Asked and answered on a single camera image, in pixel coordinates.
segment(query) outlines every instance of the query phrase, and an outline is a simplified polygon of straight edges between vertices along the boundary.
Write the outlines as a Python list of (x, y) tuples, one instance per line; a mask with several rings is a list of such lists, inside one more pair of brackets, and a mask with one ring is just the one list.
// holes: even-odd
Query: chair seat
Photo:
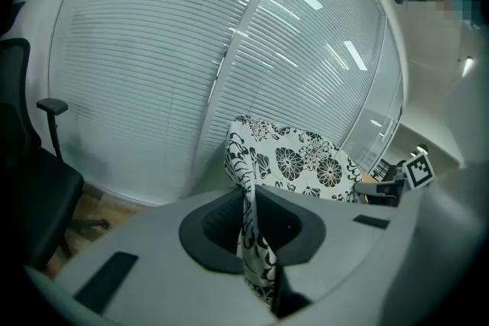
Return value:
[(17, 170), (14, 217), (23, 247), (23, 262), (43, 269), (60, 244), (78, 198), (83, 177), (40, 148)]

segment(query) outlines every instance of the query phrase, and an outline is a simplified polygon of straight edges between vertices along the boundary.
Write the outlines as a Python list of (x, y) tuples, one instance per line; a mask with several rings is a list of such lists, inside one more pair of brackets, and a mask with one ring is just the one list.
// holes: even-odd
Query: window blinds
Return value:
[(261, 0), (223, 86), (207, 153), (224, 140), (227, 123), (243, 114), (315, 131), (337, 144), (344, 139), (375, 74), (384, 16), (375, 0), (317, 1), (319, 10), (303, 0)]
[(245, 6), (64, 0), (50, 51), (50, 95), (70, 107), (58, 120), (66, 161), (113, 192), (154, 204), (177, 199)]

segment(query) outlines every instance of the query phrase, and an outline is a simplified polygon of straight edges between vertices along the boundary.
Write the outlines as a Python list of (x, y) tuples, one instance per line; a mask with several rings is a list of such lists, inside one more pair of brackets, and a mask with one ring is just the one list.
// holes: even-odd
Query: floral pattern fabric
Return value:
[(224, 166), (246, 195), (237, 240), (245, 281), (271, 304), (277, 258), (259, 231), (255, 185), (288, 189), (299, 196), (360, 202), (352, 191), (361, 182), (360, 172), (345, 152), (321, 135), (249, 116), (239, 116), (228, 126)]

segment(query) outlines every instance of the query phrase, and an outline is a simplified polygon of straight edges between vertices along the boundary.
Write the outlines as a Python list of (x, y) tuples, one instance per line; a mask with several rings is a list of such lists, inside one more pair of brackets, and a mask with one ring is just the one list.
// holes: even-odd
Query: chair armrest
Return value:
[(54, 116), (60, 115), (68, 110), (68, 104), (60, 99), (45, 98), (37, 101), (37, 107), (40, 110), (44, 110), (47, 113), (47, 125), (49, 126), (49, 134), (51, 136), (51, 142), (53, 143), (54, 151), (59, 160), (63, 161), (61, 155), (60, 141), (58, 140), (58, 133), (56, 131), (56, 120)]
[(48, 114), (60, 115), (68, 110), (68, 104), (61, 99), (45, 98), (37, 101), (37, 107)]

